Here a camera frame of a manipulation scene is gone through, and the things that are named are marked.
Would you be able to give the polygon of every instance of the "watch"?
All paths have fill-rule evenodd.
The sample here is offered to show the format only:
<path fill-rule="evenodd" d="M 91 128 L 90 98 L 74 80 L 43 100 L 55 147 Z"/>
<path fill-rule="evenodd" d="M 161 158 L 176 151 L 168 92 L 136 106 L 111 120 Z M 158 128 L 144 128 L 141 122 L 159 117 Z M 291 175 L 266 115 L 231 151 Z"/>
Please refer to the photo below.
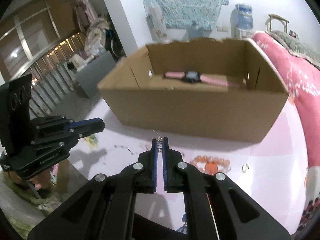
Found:
<path fill-rule="evenodd" d="M 202 82 L 207 83 L 215 86 L 223 86 L 223 87 L 233 87 L 233 88 L 239 88 L 240 85 L 237 83 L 231 83 L 225 80 L 217 79 L 217 78 L 211 78 L 208 76 L 205 76 L 203 74 L 200 74 L 196 71 L 188 71 L 188 72 L 166 72 L 164 74 L 165 78 L 176 78 L 180 79 L 184 82 L 188 83 L 196 83 L 196 82 Z"/>

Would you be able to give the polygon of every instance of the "brown cardboard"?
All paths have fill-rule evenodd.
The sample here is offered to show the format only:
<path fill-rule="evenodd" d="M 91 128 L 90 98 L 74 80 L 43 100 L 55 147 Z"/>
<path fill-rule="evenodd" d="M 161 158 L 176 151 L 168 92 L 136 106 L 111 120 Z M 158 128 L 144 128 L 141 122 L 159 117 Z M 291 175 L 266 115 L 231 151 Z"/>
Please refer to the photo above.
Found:
<path fill-rule="evenodd" d="M 198 71 L 241 87 L 163 79 L 167 71 Z M 231 39 L 147 45 L 120 61 L 98 88 L 122 124 L 253 143 L 265 137 L 288 98 L 255 47 Z"/>

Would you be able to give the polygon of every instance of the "gray floor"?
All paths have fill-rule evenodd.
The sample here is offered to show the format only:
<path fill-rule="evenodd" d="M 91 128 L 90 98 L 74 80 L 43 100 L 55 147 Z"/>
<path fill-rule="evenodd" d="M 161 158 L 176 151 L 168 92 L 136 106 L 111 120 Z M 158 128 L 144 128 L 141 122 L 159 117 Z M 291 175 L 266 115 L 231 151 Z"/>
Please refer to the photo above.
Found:
<path fill-rule="evenodd" d="M 75 92 L 65 95 L 50 115 L 65 115 L 78 122 L 85 119 L 101 98 L 98 91 L 92 98 L 86 98 L 79 89 L 76 89 Z"/>

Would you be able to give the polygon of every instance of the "open cardboard box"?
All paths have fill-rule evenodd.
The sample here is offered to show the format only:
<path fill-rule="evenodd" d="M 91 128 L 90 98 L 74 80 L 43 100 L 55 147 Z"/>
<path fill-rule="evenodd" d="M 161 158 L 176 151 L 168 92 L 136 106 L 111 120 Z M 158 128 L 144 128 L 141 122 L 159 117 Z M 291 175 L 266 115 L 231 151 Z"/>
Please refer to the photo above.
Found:
<path fill-rule="evenodd" d="M 240 88 L 164 79 L 167 71 L 197 71 Z M 122 124 L 253 143 L 265 137 L 288 98 L 253 41 L 232 39 L 147 45 L 121 60 L 98 89 Z"/>

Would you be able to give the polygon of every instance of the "watch face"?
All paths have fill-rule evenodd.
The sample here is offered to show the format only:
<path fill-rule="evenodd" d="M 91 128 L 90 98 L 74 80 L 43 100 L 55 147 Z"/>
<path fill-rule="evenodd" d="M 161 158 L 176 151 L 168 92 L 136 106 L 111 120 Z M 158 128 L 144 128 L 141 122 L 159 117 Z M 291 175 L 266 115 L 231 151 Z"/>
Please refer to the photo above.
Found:
<path fill-rule="evenodd" d="M 190 83 L 199 82 L 200 81 L 200 75 L 196 71 L 189 71 L 185 75 L 185 80 L 187 82 L 190 82 Z"/>

